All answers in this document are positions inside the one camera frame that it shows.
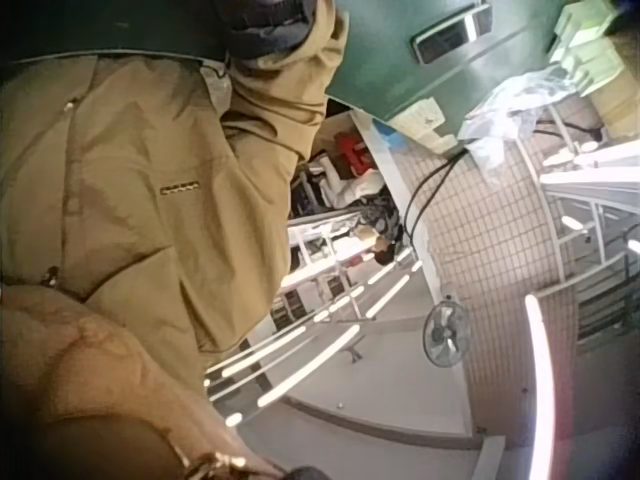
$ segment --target red object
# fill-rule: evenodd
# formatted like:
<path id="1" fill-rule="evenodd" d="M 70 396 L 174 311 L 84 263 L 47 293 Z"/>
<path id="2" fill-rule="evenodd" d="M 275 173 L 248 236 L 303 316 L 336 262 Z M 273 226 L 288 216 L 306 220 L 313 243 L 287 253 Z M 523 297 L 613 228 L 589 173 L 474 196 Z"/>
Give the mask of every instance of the red object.
<path id="1" fill-rule="evenodd" d="M 362 176 L 364 172 L 373 168 L 371 153 L 360 135 L 339 133 L 335 139 L 340 152 L 349 162 L 351 171 L 356 177 Z"/>

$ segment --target dark hair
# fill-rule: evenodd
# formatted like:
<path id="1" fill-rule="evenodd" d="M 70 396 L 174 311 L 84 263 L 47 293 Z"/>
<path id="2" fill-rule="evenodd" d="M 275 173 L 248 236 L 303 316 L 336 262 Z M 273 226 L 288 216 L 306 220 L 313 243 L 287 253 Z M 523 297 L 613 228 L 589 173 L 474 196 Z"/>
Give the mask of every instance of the dark hair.
<path id="1" fill-rule="evenodd" d="M 386 250 L 381 250 L 380 252 L 376 252 L 373 255 L 373 258 L 378 262 L 378 265 L 389 265 L 393 262 L 393 259 L 396 256 L 396 246 L 393 243 L 390 243 Z"/>

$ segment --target jacket sleeve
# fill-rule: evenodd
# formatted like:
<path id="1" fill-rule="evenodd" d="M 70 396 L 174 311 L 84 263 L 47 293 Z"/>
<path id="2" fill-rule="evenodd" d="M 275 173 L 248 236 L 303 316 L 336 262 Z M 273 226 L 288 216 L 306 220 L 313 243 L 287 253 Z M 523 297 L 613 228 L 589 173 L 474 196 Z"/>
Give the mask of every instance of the jacket sleeve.
<path id="1" fill-rule="evenodd" d="M 336 13 L 333 0 L 318 0 L 313 29 L 295 51 L 232 62 L 231 105 L 221 122 L 259 188 L 282 189 L 296 163 L 309 156 L 346 36 L 346 18 Z"/>

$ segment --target black cable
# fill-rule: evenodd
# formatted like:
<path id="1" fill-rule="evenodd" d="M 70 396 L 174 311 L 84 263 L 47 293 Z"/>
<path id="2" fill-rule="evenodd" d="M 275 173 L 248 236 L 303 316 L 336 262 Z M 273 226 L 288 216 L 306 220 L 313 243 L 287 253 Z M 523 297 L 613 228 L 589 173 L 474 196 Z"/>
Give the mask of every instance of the black cable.
<path id="1" fill-rule="evenodd" d="M 444 185 L 445 181 L 447 180 L 447 177 L 449 176 L 449 174 L 451 173 L 451 171 L 453 170 L 453 168 L 456 166 L 456 164 L 458 163 L 458 161 L 460 161 L 460 159 L 462 157 L 464 157 L 466 154 L 468 153 L 468 150 L 462 149 L 460 152 L 458 152 L 456 155 L 454 155 L 452 158 L 450 158 L 449 160 L 447 160 L 446 163 L 438 166 L 437 168 L 435 168 L 433 171 L 431 171 L 425 178 L 423 178 L 420 183 L 418 183 L 418 185 L 416 186 L 415 190 L 413 191 L 413 194 L 411 195 L 411 198 L 409 199 L 409 203 L 407 204 L 407 209 L 405 210 L 404 213 L 404 229 L 406 232 L 408 232 L 409 234 L 409 241 L 411 242 L 411 246 L 415 248 L 414 244 L 413 244 L 413 236 L 416 232 L 416 229 L 418 228 L 418 222 L 420 221 L 420 218 L 422 217 L 422 214 L 427 210 L 427 208 L 429 207 L 429 205 L 431 204 L 431 202 L 433 201 L 433 199 L 436 197 L 436 195 L 438 194 L 438 192 L 440 191 L 440 189 L 442 188 L 442 186 Z M 434 191 L 431 193 L 431 195 L 429 196 L 429 198 L 427 199 L 427 201 L 425 202 L 425 204 L 422 206 L 422 208 L 418 211 L 418 214 L 416 215 L 413 227 L 409 230 L 409 225 L 408 225 L 408 217 L 409 217 L 409 210 L 411 209 L 411 205 L 413 204 L 413 201 L 415 200 L 415 198 L 418 196 L 418 193 L 420 192 L 420 189 L 429 181 L 431 180 L 434 175 L 437 175 L 438 173 L 440 173 L 443 169 L 447 168 L 448 170 L 445 172 L 444 176 L 440 179 L 440 181 L 438 182 L 438 185 L 436 185 L 436 188 L 434 189 Z"/>
<path id="2" fill-rule="evenodd" d="M 565 122 L 563 121 L 562 123 L 564 123 L 564 126 L 567 128 L 571 128 L 573 130 L 577 130 L 578 132 L 582 132 L 582 133 L 586 133 L 587 135 L 589 135 L 594 141 L 600 143 L 602 141 L 602 132 L 601 127 L 596 127 L 596 128 L 586 128 L 586 127 L 581 127 L 580 125 L 576 125 L 575 123 L 571 123 L 571 122 Z M 538 120 L 537 124 L 539 125 L 556 125 L 556 123 L 553 120 Z M 545 133 L 547 132 L 547 130 L 534 130 L 533 133 Z"/>
<path id="3" fill-rule="evenodd" d="M 536 129 L 533 131 L 533 133 L 534 133 L 534 134 L 539 133 L 539 134 L 542 134 L 542 135 L 549 135 L 549 136 L 551 136 L 551 137 L 558 137 L 558 138 L 562 138 L 562 139 L 564 139 L 564 137 L 563 137 L 562 135 L 560 135 L 559 133 L 556 133 L 556 132 L 550 132 L 549 130 L 539 130 L 539 129 L 537 129 L 537 128 L 536 128 Z"/>

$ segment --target person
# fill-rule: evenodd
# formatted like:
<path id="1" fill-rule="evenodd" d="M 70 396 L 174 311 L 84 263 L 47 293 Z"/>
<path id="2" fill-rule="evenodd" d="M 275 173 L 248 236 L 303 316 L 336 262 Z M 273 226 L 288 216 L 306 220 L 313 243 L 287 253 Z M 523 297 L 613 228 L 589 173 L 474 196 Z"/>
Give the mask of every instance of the person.
<path id="1" fill-rule="evenodd" d="M 374 259 L 379 265 L 389 265 L 402 244 L 404 230 L 382 174 L 369 169 L 360 177 L 342 180 L 326 153 L 320 154 L 313 163 L 312 171 L 313 167 L 320 167 L 325 174 L 320 180 L 324 199 L 335 209 L 361 207 L 362 219 L 355 226 L 354 234 L 362 241 L 376 237 L 372 247 Z"/>
<path id="2" fill-rule="evenodd" d="M 320 180 L 322 195 L 336 210 L 346 208 L 362 197 L 375 195 L 386 185 L 382 174 L 373 168 L 359 177 L 342 180 L 326 153 L 314 163 L 320 165 L 325 174 L 325 178 Z"/>
<path id="3" fill-rule="evenodd" d="M 289 269 L 289 182 L 347 22 L 332 0 L 216 6 L 232 57 L 222 115 L 184 58 L 3 72 L 2 415 L 26 439 L 20 478 L 35 453 L 54 478 L 289 478 L 224 425 L 203 373 Z"/>

